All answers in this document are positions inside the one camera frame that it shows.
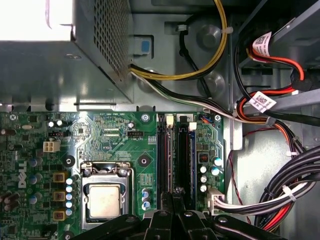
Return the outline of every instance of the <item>white connector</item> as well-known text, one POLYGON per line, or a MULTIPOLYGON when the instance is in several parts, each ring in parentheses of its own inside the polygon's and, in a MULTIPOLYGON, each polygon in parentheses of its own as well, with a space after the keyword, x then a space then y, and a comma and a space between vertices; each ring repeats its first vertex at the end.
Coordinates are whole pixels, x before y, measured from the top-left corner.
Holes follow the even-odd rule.
POLYGON ((197 122, 193 121, 193 122, 189 122, 189 132, 193 132, 197 130, 197 122))
POLYGON ((222 194, 218 189, 211 187, 208 189, 207 193, 207 208, 210 211, 212 216, 221 214, 221 211, 219 209, 215 208, 215 198, 222 198, 222 200, 225 200, 225 195, 222 194))
POLYGON ((166 121, 166 127, 168 129, 172 129, 174 127, 174 121, 175 121, 175 118, 173 115, 167 115, 165 116, 165 121, 166 121))
POLYGON ((43 152, 44 153, 55 153, 60 151, 60 141, 44 141, 43 152))

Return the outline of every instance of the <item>ram slot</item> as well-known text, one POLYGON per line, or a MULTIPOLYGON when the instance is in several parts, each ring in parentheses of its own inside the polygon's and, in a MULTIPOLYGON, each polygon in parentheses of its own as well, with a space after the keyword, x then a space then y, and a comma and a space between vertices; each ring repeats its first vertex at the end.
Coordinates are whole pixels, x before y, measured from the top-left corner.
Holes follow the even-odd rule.
POLYGON ((163 114, 158 115, 156 129, 156 206, 161 208, 161 193, 166 192, 166 122, 163 114))
POLYGON ((190 163, 190 135, 188 125, 181 123, 178 131, 178 152, 177 152, 178 182, 184 189, 184 204, 187 209, 191 207, 191 163, 190 163))
POLYGON ((197 202, 197 138, 196 132, 190 132, 190 191, 191 191, 191 209, 196 209, 197 202))
POLYGON ((166 191, 172 193, 174 190, 174 166, 173 166, 173 153, 174 153, 174 131, 168 129, 166 133, 166 191))

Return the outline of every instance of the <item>barcode label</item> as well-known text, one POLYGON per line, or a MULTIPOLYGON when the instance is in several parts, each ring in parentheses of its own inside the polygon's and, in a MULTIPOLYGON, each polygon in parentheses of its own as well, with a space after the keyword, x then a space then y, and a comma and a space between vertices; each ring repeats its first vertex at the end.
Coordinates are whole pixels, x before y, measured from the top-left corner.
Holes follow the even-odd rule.
POLYGON ((252 44, 252 48, 260 55, 269 57, 269 42, 272 32, 268 32, 258 37, 252 44))
POLYGON ((266 110, 272 108, 277 102, 264 95, 262 92, 257 91, 255 95, 250 99, 249 103, 256 109, 258 109, 259 112, 264 113, 266 110))

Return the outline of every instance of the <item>cpu socket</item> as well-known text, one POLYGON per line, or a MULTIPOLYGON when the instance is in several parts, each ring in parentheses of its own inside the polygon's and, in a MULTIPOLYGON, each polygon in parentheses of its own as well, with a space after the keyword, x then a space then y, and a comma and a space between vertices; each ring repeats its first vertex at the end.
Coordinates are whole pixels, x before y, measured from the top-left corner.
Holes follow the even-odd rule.
MULTIPOLYGON (((82 229, 89 230, 130 213, 132 174, 123 174, 122 171, 121 175, 115 166, 118 168, 119 163, 90 162, 81 165, 81 171, 84 173, 89 172, 84 169, 92 169, 89 175, 84 174, 81 179, 82 229)), ((129 163, 125 166, 128 167, 125 172, 129 172, 129 163)))

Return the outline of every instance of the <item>perforated metal grille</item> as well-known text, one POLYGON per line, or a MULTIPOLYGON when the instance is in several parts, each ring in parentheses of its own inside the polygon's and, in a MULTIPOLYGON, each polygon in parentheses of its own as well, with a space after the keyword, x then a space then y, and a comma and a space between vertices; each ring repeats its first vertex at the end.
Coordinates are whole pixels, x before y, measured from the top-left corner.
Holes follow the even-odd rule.
POLYGON ((128 0, 95 0, 93 41, 114 72, 128 73, 128 0))

